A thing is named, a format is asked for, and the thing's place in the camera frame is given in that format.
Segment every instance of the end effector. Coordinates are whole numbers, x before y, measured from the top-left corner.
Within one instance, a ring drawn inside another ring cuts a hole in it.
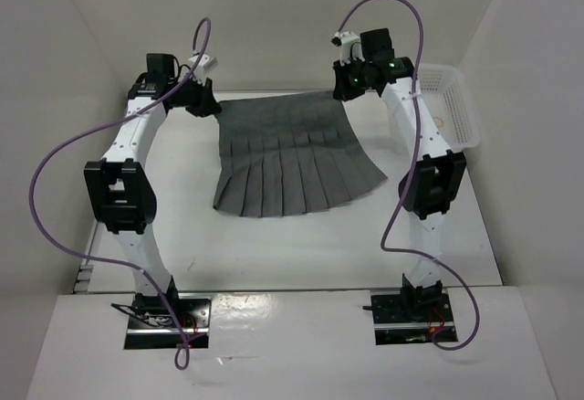
[[[191,65],[197,55],[190,58]],[[159,99],[163,94],[174,88],[179,82],[175,74],[175,56],[163,53],[149,53],[146,56],[147,71],[140,74],[128,92],[128,99],[148,97]],[[208,74],[217,66],[217,60],[209,55],[203,55],[192,78],[184,82],[181,88],[167,99],[164,104],[166,112],[172,108],[184,107],[195,117],[207,117],[221,112],[219,103],[213,95],[213,81]]]
[[[353,32],[337,33],[331,42],[341,49],[340,59],[333,64],[336,100],[356,99],[367,89],[375,89],[381,95],[388,83],[413,77],[410,59],[395,57],[387,28],[360,36]]]

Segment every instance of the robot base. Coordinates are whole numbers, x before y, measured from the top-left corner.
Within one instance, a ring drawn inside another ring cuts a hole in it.
[[[364,310],[373,312],[375,344],[430,342],[434,332],[437,342],[456,342],[454,317],[448,294],[443,292],[431,307],[408,311],[400,291],[372,292],[371,305]]]
[[[195,298],[193,295],[184,295],[175,301],[175,304],[184,331],[188,335],[202,333],[200,337],[191,341],[191,348],[209,348],[211,300],[202,296]],[[181,336],[168,314],[156,312],[129,317],[125,350],[177,348],[181,342]]]

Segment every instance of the black joint module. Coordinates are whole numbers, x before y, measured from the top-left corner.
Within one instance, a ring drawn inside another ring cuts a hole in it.
[[[418,314],[420,311],[426,313],[428,309],[438,304],[442,298],[443,285],[440,280],[427,288],[422,286],[414,287],[403,274],[401,276],[401,284],[400,295],[403,307],[412,315]]]
[[[176,285],[174,284],[174,279],[171,279],[171,282],[168,286],[168,289],[165,293],[166,300],[171,304],[172,310],[176,311],[176,307],[179,301],[179,292],[176,289]],[[137,293],[134,305],[137,311],[140,312],[148,312],[153,315],[164,315],[168,314],[168,310],[164,303],[162,302],[159,296],[156,297],[146,297],[141,293]]]
[[[433,213],[445,214],[456,198],[463,180],[466,159],[464,154],[448,151],[445,156],[431,158],[424,155],[416,163],[412,185],[403,207],[421,220]],[[402,196],[407,174],[401,179],[399,193]]]
[[[192,89],[187,94],[188,97],[191,98],[185,100],[186,103],[183,106],[187,112],[195,117],[208,117],[221,113],[221,106],[213,94],[213,81],[211,79],[207,79],[204,85],[194,81]]]
[[[88,162],[83,171],[93,215],[108,231],[144,232],[156,216],[156,195],[140,163]],[[115,185],[121,181],[123,189]]]

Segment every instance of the white wall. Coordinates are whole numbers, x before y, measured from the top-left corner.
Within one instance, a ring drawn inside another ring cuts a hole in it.
[[[199,18],[214,22],[212,53],[221,89],[325,88],[334,83],[329,43],[359,0],[75,0],[125,85],[143,68],[144,52],[187,59]],[[456,65],[489,0],[412,0],[426,27],[426,62]],[[388,26],[401,55],[414,55],[417,27],[399,4],[369,4],[349,28]]]
[[[560,399],[584,393],[584,0],[493,0],[464,56],[483,143],[471,175]]]
[[[56,295],[71,291],[78,264],[34,227],[30,177],[50,147],[117,115],[123,94],[71,0],[0,0],[0,15],[0,397],[19,399]],[[71,247],[85,246],[92,220],[83,165],[107,139],[72,147],[40,179],[39,211]]]

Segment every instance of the black wire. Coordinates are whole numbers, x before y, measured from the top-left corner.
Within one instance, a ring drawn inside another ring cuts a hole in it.
[[[176,56],[173,56],[172,59],[174,59],[174,63],[176,64],[176,70],[179,73],[177,75],[177,77],[178,77],[181,75],[181,63],[179,62],[179,59],[176,58]]]
[[[146,324],[150,327],[160,327],[158,324],[150,324],[148,322],[148,317],[146,317],[140,313],[137,313],[136,310],[131,306],[127,306],[125,304],[117,304],[115,302],[112,302],[111,307],[113,307],[116,311],[119,311],[119,312],[123,313],[124,315],[128,315],[130,318],[132,318],[136,321],[143,322],[144,324]]]
[[[189,69],[190,67],[189,67],[189,65],[188,65],[188,64],[182,64],[182,65],[179,67],[179,75],[178,75],[178,77],[180,77],[180,76],[181,76],[181,73],[182,73],[182,70],[183,70],[183,68]]]

